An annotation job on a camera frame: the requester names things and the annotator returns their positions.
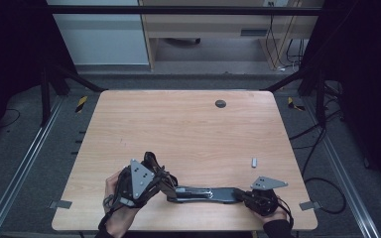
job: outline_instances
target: black sleeve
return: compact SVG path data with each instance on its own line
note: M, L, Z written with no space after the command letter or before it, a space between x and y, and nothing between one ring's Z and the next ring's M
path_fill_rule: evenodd
M294 238L287 220L273 220L264 225L269 238Z
M113 238L109 233L107 233L106 229L101 229L95 235L95 238Z

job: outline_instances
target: human hand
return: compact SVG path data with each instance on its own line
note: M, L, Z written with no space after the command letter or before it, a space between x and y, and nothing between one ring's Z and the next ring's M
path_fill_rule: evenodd
M114 194L119 175L120 171L106 180L106 190L104 197ZM109 208L104 206L104 211L106 213L109 210ZM122 237L126 233L126 231L128 231L129 227L131 227L135 215L138 213L139 210L140 208L129 208L127 206L120 207L107 220L107 232L115 238Z
M253 212L253 214L254 214L257 218L259 218L259 219L262 221L262 223L263 223L264 225L265 225L266 223L270 222L270 221L273 221L273 220L287 220L287 213L286 213L286 211L285 211L283 208L281 208L280 206L277 207L277 209L276 209L272 214L269 214L269 215L266 215L266 216L262 216L262 215L258 214L258 213L255 212L255 211L252 211L252 212Z

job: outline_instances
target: person's left hand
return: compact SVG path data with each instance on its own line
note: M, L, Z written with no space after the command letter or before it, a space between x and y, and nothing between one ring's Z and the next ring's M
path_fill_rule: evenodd
M106 180L106 191L104 197L114 194L115 187L120 175L120 171L109 177ZM104 207L104 211L108 212L110 209ZM122 237L134 221L135 215L140 208L129 208L123 206L113 213L113 215L106 222L107 232L115 238Z

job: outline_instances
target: floor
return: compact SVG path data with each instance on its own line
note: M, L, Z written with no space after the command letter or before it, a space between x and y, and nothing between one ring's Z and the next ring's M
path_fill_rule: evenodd
M294 44L291 50L297 51L297 46ZM256 40L202 39L195 45L192 41L167 39L159 45L152 71L83 72L82 75L110 89L258 90L297 70L292 64L284 71L271 70L261 53ZM0 126L0 211L3 211L0 237L79 237L78 232L53 230L55 211L48 206L50 201L61 198L99 94L73 81L68 83L71 87L68 96L52 95L54 111L58 114L54 114L49 131L40 127L39 87L15 95L8 104ZM298 82L294 82L275 92L289 137L316 123L315 96L300 97L297 85ZM337 83L329 82L329 85L337 88ZM83 95L88 96L87 102L80 114L75 113ZM305 110L290 108L289 97ZM381 237L381 175L364 167L362 153L343 121L343 114L338 112L338 101L332 97L325 101L326 114L336 114L328 119L324 137L319 137L317 129L291 142L302 170L312 145L320 139L304 178L332 181L345 194L347 205L339 214L316 210L318 228L299 235ZM37 145L40 150L29 150L38 136L42 136ZM343 206L338 189L329 183L312 180L308 181L307 188L311 199L319 201L324 209L336 211ZM83 231L83 234L92 237L94 233ZM260 232L258 236L265 237L265 234Z

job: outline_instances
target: yellow and black tape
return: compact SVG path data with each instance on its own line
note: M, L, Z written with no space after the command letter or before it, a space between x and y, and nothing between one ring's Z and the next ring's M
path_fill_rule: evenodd
M81 113L82 111L82 107L84 106L85 102L86 102L86 98L87 96L82 96L79 101L78 101L78 105L76 106L76 109L75 109L75 112L76 113Z
M295 103L293 102L293 98L291 97L289 97L289 108L298 109L299 111L306 110L304 106L296 106Z

